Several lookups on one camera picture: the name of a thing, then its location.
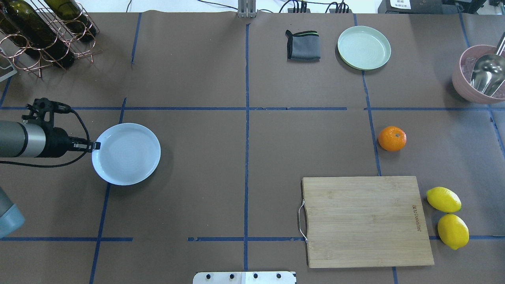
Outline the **aluminium frame post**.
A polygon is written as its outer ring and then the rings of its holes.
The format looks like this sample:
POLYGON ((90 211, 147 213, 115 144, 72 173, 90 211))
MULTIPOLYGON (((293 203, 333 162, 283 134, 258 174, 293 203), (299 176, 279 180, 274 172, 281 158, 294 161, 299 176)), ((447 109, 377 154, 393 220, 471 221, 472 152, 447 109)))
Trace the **aluminium frame post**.
POLYGON ((256 0, 238 0, 238 18, 256 18, 256 0))

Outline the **metal scoop in bowl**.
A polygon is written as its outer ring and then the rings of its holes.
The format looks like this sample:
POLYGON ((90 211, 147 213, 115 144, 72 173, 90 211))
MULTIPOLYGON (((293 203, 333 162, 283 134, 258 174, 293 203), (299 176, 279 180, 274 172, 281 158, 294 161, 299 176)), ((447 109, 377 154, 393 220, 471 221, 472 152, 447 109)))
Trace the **metal scoop in bowl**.
POLYGON ((505 34, 502 34, 496 50, 493 53, 480 56, 473 67, 469 84, 482 94, 493 97, 494 93, 504 83, 505 58, 501 55, 504 51, 505 34))

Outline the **upper yellow lemon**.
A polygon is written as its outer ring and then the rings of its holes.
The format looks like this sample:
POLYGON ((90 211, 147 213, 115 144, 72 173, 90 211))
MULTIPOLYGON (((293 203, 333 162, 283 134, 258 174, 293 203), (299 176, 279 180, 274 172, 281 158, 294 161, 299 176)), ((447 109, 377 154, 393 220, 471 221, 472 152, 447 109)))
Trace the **upper yellow lemon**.
POLYGON ((454 213, 462 209, 459 196, 446 187, 434 187, 426 192, 428 203, 445 213, 454 213))

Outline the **orange fruit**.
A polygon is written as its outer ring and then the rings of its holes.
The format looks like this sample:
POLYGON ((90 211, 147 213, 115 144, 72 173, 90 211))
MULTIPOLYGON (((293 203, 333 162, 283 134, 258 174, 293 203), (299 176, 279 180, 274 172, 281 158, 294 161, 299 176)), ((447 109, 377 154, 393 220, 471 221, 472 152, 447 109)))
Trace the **orange fruit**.
POLYGON ((406 145, 406 133, 399 127, 388 126, 378 136, 378 142, 386 151, 399 151, 406 145))

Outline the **folded dark grey cloth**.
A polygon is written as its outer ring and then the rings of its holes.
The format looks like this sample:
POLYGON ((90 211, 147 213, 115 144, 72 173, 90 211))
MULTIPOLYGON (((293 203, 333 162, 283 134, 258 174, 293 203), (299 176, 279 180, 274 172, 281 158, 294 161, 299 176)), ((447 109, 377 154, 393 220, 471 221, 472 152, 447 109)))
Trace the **folded dark grey cloth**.
POLYGON ((321 59, 320 36, 317 31, 301 31, 293 34, 286 30, 287 59, 303 62, 315 62, 321 59))

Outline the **wooden cutting board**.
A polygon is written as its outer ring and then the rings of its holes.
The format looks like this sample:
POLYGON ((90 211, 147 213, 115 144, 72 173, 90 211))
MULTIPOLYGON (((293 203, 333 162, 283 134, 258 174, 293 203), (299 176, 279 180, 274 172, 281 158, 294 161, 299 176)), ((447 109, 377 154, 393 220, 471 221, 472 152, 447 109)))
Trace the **wooden cutting board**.
POLYGON ((304 177, 312 269, 432 266, 415 176, 304 177))

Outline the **pale green plate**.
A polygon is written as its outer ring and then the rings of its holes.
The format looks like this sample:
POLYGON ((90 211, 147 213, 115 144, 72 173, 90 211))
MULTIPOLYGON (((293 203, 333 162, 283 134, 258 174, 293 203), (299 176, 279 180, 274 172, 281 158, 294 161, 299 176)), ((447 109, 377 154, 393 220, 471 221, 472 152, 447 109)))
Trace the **pale green plate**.
POLYGON ((368 26, 353 26, 344 30, 337 40, 337 50, 346 64, 362 71, 384 66, 392 54, 386 36, 368 26))

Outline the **back brown wine bottle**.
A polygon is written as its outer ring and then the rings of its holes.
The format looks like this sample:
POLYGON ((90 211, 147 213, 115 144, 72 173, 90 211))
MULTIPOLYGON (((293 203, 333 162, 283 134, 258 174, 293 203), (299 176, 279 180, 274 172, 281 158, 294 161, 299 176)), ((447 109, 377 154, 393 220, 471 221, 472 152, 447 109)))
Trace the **back brown wine bottle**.
POLYGON ((96 28, 74 0, 45 0, 47 6, 63 21, 72 34, 84 43, 95 39, 96 28))

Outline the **pink bowl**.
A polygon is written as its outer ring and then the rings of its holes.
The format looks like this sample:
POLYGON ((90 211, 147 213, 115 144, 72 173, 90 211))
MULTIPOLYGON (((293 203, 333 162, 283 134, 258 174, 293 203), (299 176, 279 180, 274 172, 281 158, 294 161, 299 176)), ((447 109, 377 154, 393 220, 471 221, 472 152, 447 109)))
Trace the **pink bowl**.
POLYGON ((491 53, 496 50, 495 46, 491 45, 475 45, 467 48, 460 55, 456 67, 452 75, 452 83, 456 92, 469 102, 476 104, 504 104, 504 85, 494 93, 492 97, 487 96, 475 90, 469 83, 472 75, 472 70, 476 60, 484 54, 491 53))

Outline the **light blue plate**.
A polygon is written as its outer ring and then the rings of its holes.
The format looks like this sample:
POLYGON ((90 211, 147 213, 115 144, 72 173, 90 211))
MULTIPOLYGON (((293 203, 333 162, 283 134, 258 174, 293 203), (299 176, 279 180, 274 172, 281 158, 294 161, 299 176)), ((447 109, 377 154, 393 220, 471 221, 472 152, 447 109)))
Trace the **light blue plate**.
POLYGON ((157 136, 137 123, 121 123, 97 138, 100 148, 92 151, 95 172, 112 185, 135 185, 148 178, 161 158, 157 136))

